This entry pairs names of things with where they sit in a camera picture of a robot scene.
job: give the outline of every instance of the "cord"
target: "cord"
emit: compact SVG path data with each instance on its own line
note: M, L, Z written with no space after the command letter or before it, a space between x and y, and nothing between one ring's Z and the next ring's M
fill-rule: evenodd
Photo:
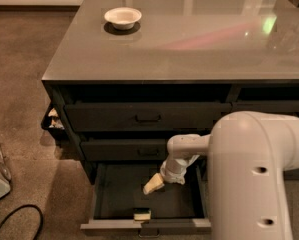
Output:
M39 216L40 216L40 223L39 223L39 228L33 238L33 240L37 240L38 239L38 235L40 234L41 230L42 230L42 226L43 226L43 215L42 215L42 212L40 210L40 208L37 206L37 205L34 205L34 204L25 204L25 205L22 205L20 207L18 207L17 209L13 210L12 212L10 212L7 217L4 218L4 220L0 223L0 229L1 227L3 226L3 224L5 224L5 222L14 214L16 213L17 211L23 209L23 208L26 208L26 207L32 207L32 208L35 208L38 213L39 213Z

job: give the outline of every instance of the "drawer handle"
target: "drawer handle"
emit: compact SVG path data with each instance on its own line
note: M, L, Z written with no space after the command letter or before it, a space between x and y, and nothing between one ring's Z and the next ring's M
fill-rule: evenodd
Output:
M157 123L161 121L161 115L158 115L156 119L139 119L138 115L135 116L137 123Z
M139 230L138 236L140 238L158 238L160 236L160 233L159 233L159 230L157 230L157 235L155 235L155 236L144 236L144 235L140 234L140 230Z
M139 156L159 156L159 149L156 149L153 152L150 152L150 151L141 151L140 149L138 149L138 155Z

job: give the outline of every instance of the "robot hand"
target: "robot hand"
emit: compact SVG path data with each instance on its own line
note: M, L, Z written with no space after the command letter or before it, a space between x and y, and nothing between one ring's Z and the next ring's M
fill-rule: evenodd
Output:
M299 118L235 112L210 135L174 136L168 151L161 182L154 177L145 193L155 183L183 184L186 168L206 154L214 240L293 239L283 170L299 168Z

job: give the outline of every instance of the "bowl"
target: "bowl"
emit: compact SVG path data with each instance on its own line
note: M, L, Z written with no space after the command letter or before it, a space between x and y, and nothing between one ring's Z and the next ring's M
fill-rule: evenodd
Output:
M136 9L120 7L107 11L105 13L105 20L112 23L116 29L128 30L141 19L141 16L141 12Z

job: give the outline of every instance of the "floor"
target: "floor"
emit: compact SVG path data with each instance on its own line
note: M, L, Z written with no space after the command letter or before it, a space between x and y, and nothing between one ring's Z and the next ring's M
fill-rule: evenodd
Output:
M56 146L40 127L50 102L41 77L73 16L73 12L0 12L0 144L13 177L11 193L0 200L0 222L13 209L36 204L44 215L40 240L138 239L86 237L80 231L88 219L92 186L70 146ZM287 181L286 188L294 240L299 240L299 181ZM32 239L38 223L38 214L24 209L3 226L0 239Z

